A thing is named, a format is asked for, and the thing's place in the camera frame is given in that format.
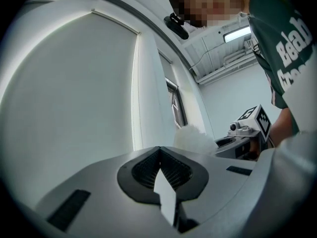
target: fluorescent light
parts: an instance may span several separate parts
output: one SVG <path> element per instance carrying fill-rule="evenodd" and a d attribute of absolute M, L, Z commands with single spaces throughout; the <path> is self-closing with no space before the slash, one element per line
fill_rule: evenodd
<path fill-rule="evenodd" d="M 238 29 L 237 31 L 234 31 L 232 33 L 229 34 L 225 34 L 224 37 L 224 41 L 227 42 L 231 42 L 239 37 L 245 36 L 247 34 L 251 34 L 251 29 L 249 26 Z"/>

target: person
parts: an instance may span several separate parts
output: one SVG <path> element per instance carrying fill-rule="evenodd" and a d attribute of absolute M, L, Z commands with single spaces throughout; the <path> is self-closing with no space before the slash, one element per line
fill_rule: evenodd
<path fill-rule="evenodd" d="M 203 27 L 229 20 L 239 13 L 248 16 L 252 50 L 270 83 L 273 105 L 282 109 L 272 125 L 268 147 L 276 147 L 299 129 L 282 95 L 317 56 L 316 40 L 306 24 L 303 3 L 291 0 L 169 0 L 174 13 L 185 22 Z M 257 152 L 252 144 L 250 151 Z"/>

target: green t-shirt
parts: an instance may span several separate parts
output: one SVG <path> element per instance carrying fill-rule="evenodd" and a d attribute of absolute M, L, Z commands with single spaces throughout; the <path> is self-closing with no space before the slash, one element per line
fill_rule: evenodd
<path fill-rule="evenodd" d="M 282 95 L 317 56 L 316 41 L 290 0 L 250 0 L 249 11 L 252 49 L 271 85 L 272 104 L 287 108 Z"/>

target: white fluffy material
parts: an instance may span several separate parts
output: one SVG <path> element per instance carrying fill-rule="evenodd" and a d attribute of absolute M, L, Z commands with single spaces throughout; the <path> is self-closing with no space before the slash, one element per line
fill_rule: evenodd
<path fill-rule="evenodd" d="M 205 133 L 201 133 L 198 128 L 193 125 L 181 127 L 177 130 L 174 147 L 193 152 L 212 155 L 218 148 L 214 139 Z"/>

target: ceiling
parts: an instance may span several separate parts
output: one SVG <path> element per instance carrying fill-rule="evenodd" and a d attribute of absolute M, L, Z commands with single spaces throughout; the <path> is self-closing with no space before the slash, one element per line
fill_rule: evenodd
<path fill-rule="evenodd" d="M 148 10 L 150 10 L 158 18 L 163 19 L 173 12 L 168 0 L 136 0 Z M 196 64 L 205 54 L 196 67 L 197 78 L 221 68 L 223 59 L 240 49 L 244 48 L 244 41 L 250 39 L 250 35 L 238 38 L 229 43 L 225 43 L 223 35 L 236 30 L 240 27 L 248 25 L 248 20 L 242 15 L 238 15 L 230 21 L 222 21 L 218 26 L 204 27 L 197 29 L 185 23 L 185 29 L 189 32 L 189 39 L 182 40 L 178 36 L 177 39 L 188 52 L 189 56 Z"/>

